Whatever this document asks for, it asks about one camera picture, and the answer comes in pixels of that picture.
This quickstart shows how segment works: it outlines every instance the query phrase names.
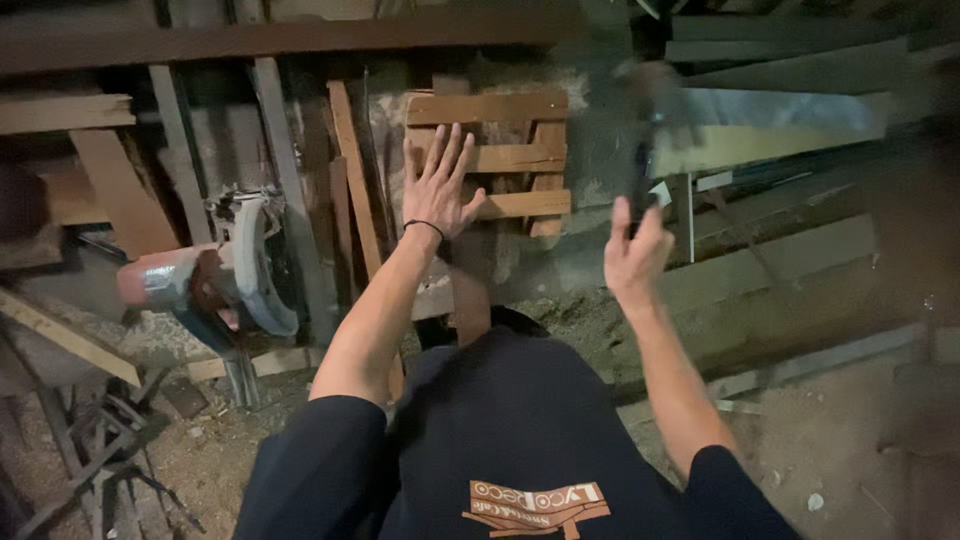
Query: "hand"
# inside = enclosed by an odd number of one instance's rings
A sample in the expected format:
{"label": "hand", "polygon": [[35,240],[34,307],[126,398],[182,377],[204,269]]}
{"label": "hand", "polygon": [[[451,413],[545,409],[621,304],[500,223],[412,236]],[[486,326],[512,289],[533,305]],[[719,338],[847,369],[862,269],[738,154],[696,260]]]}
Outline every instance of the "hand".
{"label": "hand", "polygon": [[659,205],[647,209],[636,235],[630,238],[630,203],[626,197],[617,197],[613,202],[604,277],[628,318],[658,303],[657,279],[663,273],[673,241],[673,234],[663,229]]}
{"label": "hand", "polygon": [[403,223],[411,219],[432,223],[443,231],[444,236],[449,240],[473,221],[480,205],[487,200],[487,194],[481,187],[477,189],[472,201],[465,206],[461,204],[460,191],[464,185],[470,149],[473,148],[473,134],[467,134],[460,157],[456,158],[460,146],[460,124],[453,124],[450,140],[446,144],[444,157],[441,159],[440,152],[444,146],[445,131],[445,126],[437,127],[433,144],[426,157],[426,165],[423,167],[423,175],[419,180],[417,180],[413,141],[409,137],[403,140],[406,169],[406,183],[403,187]]}

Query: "person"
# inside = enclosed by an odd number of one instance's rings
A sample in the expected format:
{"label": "person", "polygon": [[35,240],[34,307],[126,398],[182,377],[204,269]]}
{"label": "person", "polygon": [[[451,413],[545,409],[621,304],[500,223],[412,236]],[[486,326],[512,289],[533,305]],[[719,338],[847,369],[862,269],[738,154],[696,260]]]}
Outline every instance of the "person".
{"label": "person", "polygon": [[395,350],[461,204],[468,151],[441,126],[417,179],[404,141],[405,231],[333,337],[309,401],[260,446],[234,538],[797,538],[737,464],[736,442],[686,357],[657,280],[673,247],[659,207],[631,237],[613,205],[604,273],[636,334],[678,490],[640,456],[604,383],[569,346],[494,327],[425,351],[390,426]]}

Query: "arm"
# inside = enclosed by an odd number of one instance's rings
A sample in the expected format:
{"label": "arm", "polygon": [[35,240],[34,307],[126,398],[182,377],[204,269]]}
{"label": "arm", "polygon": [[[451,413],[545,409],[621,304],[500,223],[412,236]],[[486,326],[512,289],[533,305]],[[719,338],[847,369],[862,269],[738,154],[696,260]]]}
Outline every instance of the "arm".
{"label": "arm", "polygon": [[650,403],[663,444],[685,478],[693,457],[711,445],[735,450],[736,441],[720,419],[704,382],[686,357],[657,294],[657,279],[673,248],[661,210],[651,207],[630,238],[630,204],[613,205],[612,233],[604,255],[607,286],[636,334]]}
{"label": "arm", "polygon": [[[478,189],[469,204],[461,205],[460,191],[473,135],[467,135],[463,151],[458,152],[460,125],[453,125],[445,150],[444,133],[444,126],[437,128],[419,180],[413,145],[409,138],[403,141],[406,161],[403,221],[416,219],[431,223],[449,240],[473,221],[486,195],[483,189]],[[440,241],[440,234],[429,225],[415,224],[407,228],[394,252],[334,334],[310,388],[310,400],[345,395],[375,404],[386,403],[391,359],[410,323],[417,287]]]}

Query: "sleeve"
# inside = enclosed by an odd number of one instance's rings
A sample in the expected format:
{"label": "sleeve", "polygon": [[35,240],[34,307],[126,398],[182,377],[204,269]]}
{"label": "sleeve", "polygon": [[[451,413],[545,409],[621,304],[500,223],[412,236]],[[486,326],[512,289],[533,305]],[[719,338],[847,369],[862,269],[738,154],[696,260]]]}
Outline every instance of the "sleeve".
{"label": "sleeve", "polygon": [[260,444],[234,540],[352,537],[366,515],[386,424],[383,410],[361,398],[307,402]]}
{"label": "sleeve", "polygon": [[684,498],[702,538],[800,538],[722,446],[693,457]]}

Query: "dirt floor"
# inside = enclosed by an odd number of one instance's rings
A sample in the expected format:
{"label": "dirt floor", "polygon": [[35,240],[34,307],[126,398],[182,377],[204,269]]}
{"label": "dirt floor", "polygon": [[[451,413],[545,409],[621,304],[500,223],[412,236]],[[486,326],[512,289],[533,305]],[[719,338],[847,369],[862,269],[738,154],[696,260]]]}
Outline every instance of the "dirt floor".
{"label": "dirt floor", "polygon": [[[639,374],[636,347],[609,294],[597,290],[561,301],[517,306],[559,339],[576,348],[611,385]],[[783,388],[745,398],[761,414],[726,413],[741,444],[744,465],[771,502],[813,538],[894,538],[902,501],[901,464],[879,454],[889,429],[893,367],[910,361],[898,352],[861,361]],[[177,372],[171,376],[182,375]],[[229,538],[258,443],[282,428],[306,398],[308,371],[260,379],[263,407],[246,412],[228,405],[224,380],[198,383],[210,406],[190,421],[181,420],[162,397],[153,400],[158,436],[147,445],[153,474],[174,489],[196,513],[206,535],[171,511],[185,538]],[[3,465],[23,494],[41,506],[63,482],[63,470],[36,398],[16,400],[23,440],[4,433]],[[646,402],[620,408],[640,452],[668,478],[678,481]],[[808,509],[813,494],[823,506]],[[117,537],[128,538],[119,524]],[[146,537],[169,538],[156,524]],[[54,539],[87,538],[79,511],[51,532]]]}

